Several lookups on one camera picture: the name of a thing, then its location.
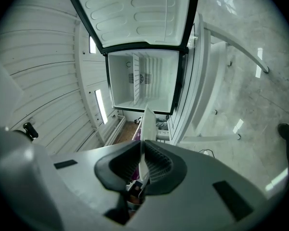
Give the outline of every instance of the open cooler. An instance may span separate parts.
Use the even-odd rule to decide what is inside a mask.
[[[106,57],[113,107],[172,114],[198,0],[71,0]]]

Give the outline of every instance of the white paneled wall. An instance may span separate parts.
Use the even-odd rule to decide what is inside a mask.
[[[118,115],[121,111],[112,108],[110,94],[106,76],[105,57],[100,54],[96,48],[96,53],[89,53],[89,34],[86,28],[80,23],[79,47],[81,54],[81,73],[84,90],[88,97],[90,112],[92,113],[94,123],[104,141],[107,141],[115,126],[119,123]],[[94,91],[101,90],[105,112],[108,122],[104,125],[97,105]]]
[[[104,145],[79,90],[77,20],[70,0],[17,0],[0,25],[0,61],[24,91],[9,128],[21,129],[32,118],[39,134],[34,143],[49,154]]]

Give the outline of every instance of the window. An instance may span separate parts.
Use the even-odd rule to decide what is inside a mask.
[[[92,37],[89,37],[89,53],[96,53],[95,42],[93,41]]]
[[[104,108],[101,90],[96,90],[94,93],[95,93],[95,97],[97,100],[98,108],[102,116],[103,123],[106,124],[108,120],[107,120],[107,115],[106,115],[105,108]]]

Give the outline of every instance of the person's shoe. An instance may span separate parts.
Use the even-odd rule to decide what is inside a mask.
[[[277,126],[277,131],[279,133],[279,135],[286,140],[287,138],[289,138],[289,124],[287,123],[280,123]]]

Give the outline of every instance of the white table leg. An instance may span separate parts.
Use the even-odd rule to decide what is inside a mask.
[[[225,41],[226,43],[236,47],[238,50],[242,51],[245,55],[247,55],[250,59],[252,59],[265,73],[269,73],[269,68],[264,63],[264,61],[261,60],[256,54],[252,53],[251,50],[236,37],[206,22],[204,22],[204,28],[211,32],[211,36],[219,38]]]
[[[237,133],[231,135],[222,135],[222,136],[207,136],[207,137],[190,137],[186,136],[179,143],[195,143],[195,142],[214,142],[214,141],[229,141],[229,140],[239,140],[241,136]]]

